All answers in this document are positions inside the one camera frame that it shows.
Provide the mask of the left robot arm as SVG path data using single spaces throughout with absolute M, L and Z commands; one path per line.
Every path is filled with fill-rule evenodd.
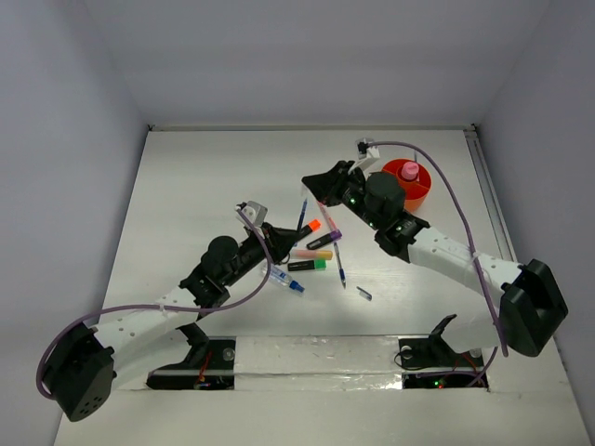
M 72 422 L 94 413 L 111 391 L 132 376 L 151 344 L 182 334 L 173 348 L 181 364 L 194 367 L 206 355 L 208 338 L 197 322 L 230 308 L 229 289 L 259 264 L 271 271 L 293 245 L 311 233 L 275 228 L 264 222 L 242 242 L 230 236 L 213 239 L 200 263 L 171 292 L 154 304 L 114 308 L 118 318 L 93 326 L 81 318 L 50 343 L 36 372 L 36 385 Z

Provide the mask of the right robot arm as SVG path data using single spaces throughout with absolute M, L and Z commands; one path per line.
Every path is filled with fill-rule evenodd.
M 547 264 L 537 259 L 518 264 L 485 254 L 442 234 L 404 208 L 405 192 L 386 172 L 365 175 L 351 162 L 305 176 L 302 184 L 327 206 L 345 205 L 375 232 L 388 255 L 433 270 L 454 282 L 490 296 L 496 315 L 470 321 L 447 320 L 428 342 L 437 363 L 448 364 L 461 352 L 500 343 L 526 356 L 538 356 L 568 314 L 560 288 Z

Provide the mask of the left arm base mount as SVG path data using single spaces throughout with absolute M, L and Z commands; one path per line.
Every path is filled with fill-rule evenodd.
M 178 332 L 188 345 L 185 357 L 151 371 L 146 386 L 151 390 L 233 390 L 236 339 L 211 339 L 196 323 Z

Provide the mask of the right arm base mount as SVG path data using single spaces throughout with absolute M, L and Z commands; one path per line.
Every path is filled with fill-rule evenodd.
M 399 340 L 393 362 L 403 371 L 405 389 L 488 388 L 482 375 L 483 354 L 474 358 L 470 351 L 456 353 L 443 340 L 445 328 L 455 317 L 446 316 L 427 335 Z

